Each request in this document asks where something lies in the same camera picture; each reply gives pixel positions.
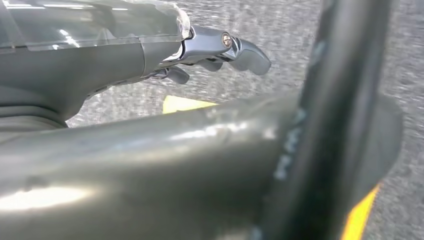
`yellow marking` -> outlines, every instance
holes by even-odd
[[[163,102],[163,113],[169,114],[175,113],[176,111],[199,109],[214,105],[217,104],[207,101],[188,99],[179,96],[166,96],[165,101]]]
[[[358,203],[347,218],[342,240],[361,240],[367,220],[373,208],[374,199],[379,191],[376,186],[360,203]]]
[[[214,105],[217,104],[178,96],[167,96],[163,102],[163,113],[169,114]],[[350,211],[341,240],[361,240],[377,192],[378,186]]]

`carbon fiber tube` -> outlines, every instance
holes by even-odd
[[[326,0],[253,239],[336,240],[366,164],[390,1]]]

